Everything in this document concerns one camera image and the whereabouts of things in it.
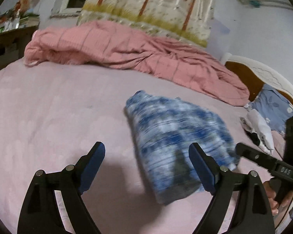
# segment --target pink cloth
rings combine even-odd
[[[249,102],[247,87],[210,54],[175,39],[152,37],[110,21],[39,30],[26,47],[25,59],[28,66],[44,61],[96,62],[110,68],[135,69],[230,105]]]

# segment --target brown headboard panel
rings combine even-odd
[[[240,80],[246,85],[246,87],[250,91],[249,100],[253,101],[262,89],[264,82],[259,79],[250,68],[242,63],[227,61],[225,66],[227,69],[238,75]],[[289,94],[280,90],[277,91],[282,94],[286,99],[288,99],[293,105],[293,98]]]

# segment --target metal screw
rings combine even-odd
[[[36,176],[41,176],[43,174],[43,170],[36,171]]]
[[[227,168],[226,166],[223,166],[223,165],[222,165],[222,166],[220,167],[220,170],[223,171],[223,172],[227,172],[227,171],[228,171],[228,168]]]
[[[65,167],[65,170],[67,170],[67,171],[72,171],[73,169],[74,169],[74,166],[72,164]]]
[[[255,171],[251,171],[250,174],[251,174],[253,177],[257,177],[257,176],[258,176],[257,172],[255,172]]]

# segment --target crumpled blanket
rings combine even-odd
[[[110,21],[38,30],[24,56],[29,66],[43,61],[96,62],[110,68],[135,69],[230,105],[249,102],[247,87],[210,54],[175,39],[153,37]]]
[[[215,113],[179,98],[138,91],[126,103],[138,158],[162,204],[183,199],[204,188],[189,159],[197,142],[208,156],[233,170],[239,162],[234,141]]]

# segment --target mattress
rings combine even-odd
[[[0,218],[12,234],[35,172],[75,164],[96,141],[105,144],[106,157],[82,199],[102,234],[193,232],[212,197],[201,192],[166,207],[156,203],[136,161],[124,113],[126,100],[138,90],[206,107],[224,120],[235,142],[252,145],[239,123],[246,116],[243,107],[133,70],[50,62],[28,68],[19,60],[0,71]],[[262,181],[270,178],[266,170],[241,159],[237,171],[250,170],[258,171]]]

